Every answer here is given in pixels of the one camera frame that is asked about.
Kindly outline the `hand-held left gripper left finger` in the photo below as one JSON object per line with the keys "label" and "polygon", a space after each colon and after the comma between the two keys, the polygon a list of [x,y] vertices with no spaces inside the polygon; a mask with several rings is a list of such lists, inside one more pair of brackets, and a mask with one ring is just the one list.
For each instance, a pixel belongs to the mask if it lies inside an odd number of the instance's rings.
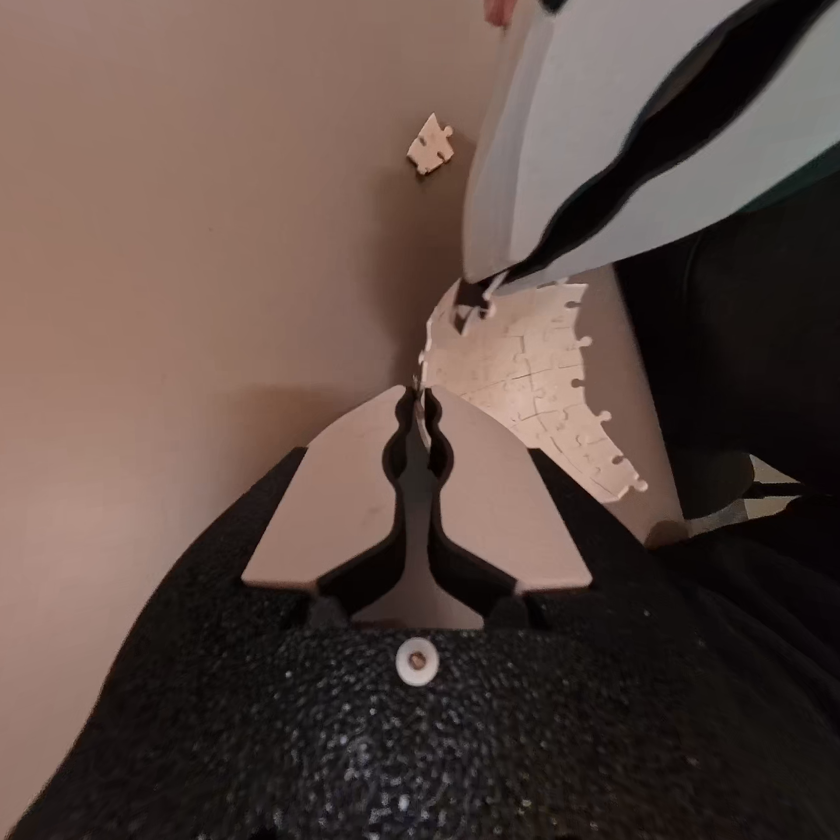
{"label": "hand-held left gripper left finger", "polygon": [[310,442],[244,584],[330,598],[349,615],[395,588],[406,565],[400,477],[414,405],[414,391],[396,385]]}

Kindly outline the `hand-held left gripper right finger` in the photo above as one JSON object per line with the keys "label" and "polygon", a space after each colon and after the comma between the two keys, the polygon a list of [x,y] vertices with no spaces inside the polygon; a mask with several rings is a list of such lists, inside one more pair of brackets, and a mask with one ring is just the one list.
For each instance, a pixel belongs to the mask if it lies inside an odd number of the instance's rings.
{"label": "hand-held left gripper right finger", "polygon": [[436,479],[427,555],[446,593],[487,620],[501,602],[592,585],[518,437],[440,386],[425,390],[425,428]]}

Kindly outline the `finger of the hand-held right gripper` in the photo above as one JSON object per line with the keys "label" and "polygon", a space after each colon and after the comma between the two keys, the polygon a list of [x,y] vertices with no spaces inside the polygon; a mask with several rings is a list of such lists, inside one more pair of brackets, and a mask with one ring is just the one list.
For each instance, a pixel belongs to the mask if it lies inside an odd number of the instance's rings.
{"label": "finger of the hand-held right gripper", "polygon": [[649,100],[503,289],[635,256],[740,210],[838,145],[838,2],[744,2]]}
{"label": "finger of the hand-held right gripper", "polygon": [[517,2],[472,161],[463,277],[528,257],[560,206],[618,156],[680,62],[735,1]]}

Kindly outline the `partly built white puzzle ball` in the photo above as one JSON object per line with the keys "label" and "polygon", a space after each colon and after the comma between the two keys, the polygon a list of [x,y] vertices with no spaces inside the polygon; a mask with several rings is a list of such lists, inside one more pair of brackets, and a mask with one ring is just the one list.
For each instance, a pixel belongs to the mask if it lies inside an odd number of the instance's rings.
{"label": "partly built white puzzle ball", "polygon": [[426,322],[421,390],[441,386],[495,419],[527,448],[540,449],[594,499],[617,502],[648,483],[610,439],[609,412],[585,400],[583,350],[575,331],[587,284],[551,281],[497,297],[487,319],[455,327],[459,281]]}

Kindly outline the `person's black clothing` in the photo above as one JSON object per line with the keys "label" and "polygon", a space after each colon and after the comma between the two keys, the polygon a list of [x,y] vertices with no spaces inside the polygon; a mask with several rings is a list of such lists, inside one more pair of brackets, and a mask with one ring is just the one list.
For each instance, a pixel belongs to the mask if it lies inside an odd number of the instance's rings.
{"label": "person's black clothing", "polygon": [[657,550],[719,655],[838,732],[838,174],[616,266],[666,442],[808,489]]}

